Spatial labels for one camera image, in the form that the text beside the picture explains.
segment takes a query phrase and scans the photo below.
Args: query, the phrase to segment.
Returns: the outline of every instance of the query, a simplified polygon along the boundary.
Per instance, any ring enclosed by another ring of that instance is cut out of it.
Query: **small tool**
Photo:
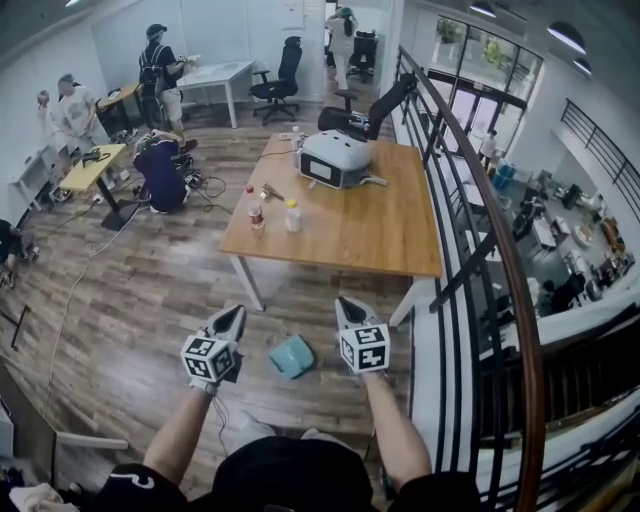
[[[260,197],[265,201],[268,201],[272,197],[280,199],[280,201],[284,201],[284,197],[281,194],[279,194],[278,191],[275,188],[273,188],[271,185],[269,185],[267,182],[265,182],[262,185],[262,192],[260,193]]]

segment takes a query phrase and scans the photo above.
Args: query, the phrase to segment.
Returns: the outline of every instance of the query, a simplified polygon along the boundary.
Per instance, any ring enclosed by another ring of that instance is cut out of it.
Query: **cap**
[[[157,36],[160,33],[166,32],[167,27],[160,25],[160,23],[154,23],[147,29],[147,37]]]

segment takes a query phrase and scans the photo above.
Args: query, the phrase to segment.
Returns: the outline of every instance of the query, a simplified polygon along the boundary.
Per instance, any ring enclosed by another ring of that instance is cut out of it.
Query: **glass door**
[[[453,100],[453,106],[451,112],[460,123],[463,128],[469,124],[469,119],[472,118],[474,106],[476,105],[477,96],[472,92],[456,91],[455,98]],[[451,133],[451,130],[447,129],[444,134],[444,140],[447,144],[447,148],[452,154],[458,152],[458,142]]]
[[[476,153],[480,150],[482,139],[484,139],[491,127],[491,121],[493,121],[497,106],[497,101],[479,97],[475,115],[467,130],[469,141]]]

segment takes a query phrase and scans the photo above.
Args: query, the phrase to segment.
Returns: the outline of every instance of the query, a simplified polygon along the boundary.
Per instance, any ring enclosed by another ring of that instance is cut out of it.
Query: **window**
[[[436,45],[431,58],[431,69],[455,75],[462,55],[467,26],[458,21],[440,18],[436,27]]]
[[[518,47],[479,28],[469,28],[460,76],[499,91],[507,88]]]
[[[527,101],[536,83],[541,66],[542,59],[540,57],[521,48],[507,92],[516,98]]]

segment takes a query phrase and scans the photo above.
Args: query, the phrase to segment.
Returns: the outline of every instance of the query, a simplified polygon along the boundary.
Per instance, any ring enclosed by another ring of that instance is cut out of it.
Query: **black shirt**
[[[155,52],[156,48],[160,43],[157,41],[151,41],[147,45],[147,49],[144,51],[147,56],[147,62],[151,63],[151,59],[153,58],[153,52]],[[180,79],[180,73],[176,73],[175,75],[170,75],[167,71],[167,66],[170,64],[175,64],[177,62],[175,55],[173,54],[173,50],[170,46],[165,46],[161,51],[160,55],[158,55],[158,64],[162,66],[163,74],[164,74],[164,84],[165,91],[169,89],[175,89],[178,87],[177,81]]]
[[[171,482],[139,464],[117,467],[90,507],[94,511],[186,510],[374,512],[373,490],[360,457],[329,441],[267,437],[220,464],[211,493],[187,502]],[[480,511],[474,480],[439,473],[407,483],[389,512]]]
[[[0,262],[5,262],[9,254],[17,254],[20,244],[20,237],[11,234],[11,224],[0,220]]]

